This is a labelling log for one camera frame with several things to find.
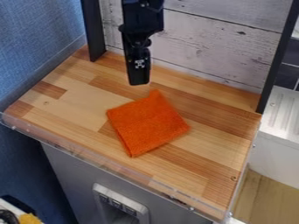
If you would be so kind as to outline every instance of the orange cloth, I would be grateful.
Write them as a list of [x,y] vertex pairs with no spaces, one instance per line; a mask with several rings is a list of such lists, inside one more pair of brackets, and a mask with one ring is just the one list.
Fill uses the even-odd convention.
[[190,128],[157,90],[108,110],[107,115],[131,157],[166,144]]

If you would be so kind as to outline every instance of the vertical post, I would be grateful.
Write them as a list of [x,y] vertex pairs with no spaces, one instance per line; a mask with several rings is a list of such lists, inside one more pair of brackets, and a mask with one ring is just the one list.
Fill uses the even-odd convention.
[[81,0],[89,59],[96,61],[106,51],[100,0]]
[[289,10],[289,15],[286,24],[282,32],[281,39],[279,41],[279,45],[275,53],[275,57],[273,59],[268,77],[266,79],[265,86],[261,93],[259,105],[256,109],[257,113],[261,113],[261,114],[264,113],[265,107],[268,102],[268,98],[271,94],[273,85],[275,84],[276,75],[281,66],[284,53],[286,52],[289,40],[292,36],[292,32],[294,30],[296,20],[298,18],[298,14],[299,14],[299,0],[293,0],[293,3]]

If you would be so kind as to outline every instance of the white wooden wall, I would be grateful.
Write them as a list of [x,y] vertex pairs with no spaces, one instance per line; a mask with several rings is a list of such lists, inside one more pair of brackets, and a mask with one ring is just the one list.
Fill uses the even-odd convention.
[[[121,0],[100,0],[107,45],[122,49]],[[292,0],[165,0],[155,63],[260,92]]]

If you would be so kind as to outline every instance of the wooden table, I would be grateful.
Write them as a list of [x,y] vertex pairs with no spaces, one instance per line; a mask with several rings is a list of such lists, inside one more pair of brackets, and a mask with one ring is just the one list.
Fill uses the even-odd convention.
[[[131,158],[106,110],[146,97],[151,89],[162,92],[191,131]],[[122,56],[107,52],[93,63],[83,47],[6,109],[4,120],[221,221],[260,122],[254,113],[259,97],[159,66],[153,66],[149,85],[131,87]]]

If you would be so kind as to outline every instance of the blue fabric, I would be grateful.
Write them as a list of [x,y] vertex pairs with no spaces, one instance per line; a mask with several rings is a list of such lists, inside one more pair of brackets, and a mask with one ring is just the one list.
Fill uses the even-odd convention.
[[[84,43],[80,0],[0,1],[0,110]],[[47,224],[76,220],[40,144],[0,126],[0,196]]]

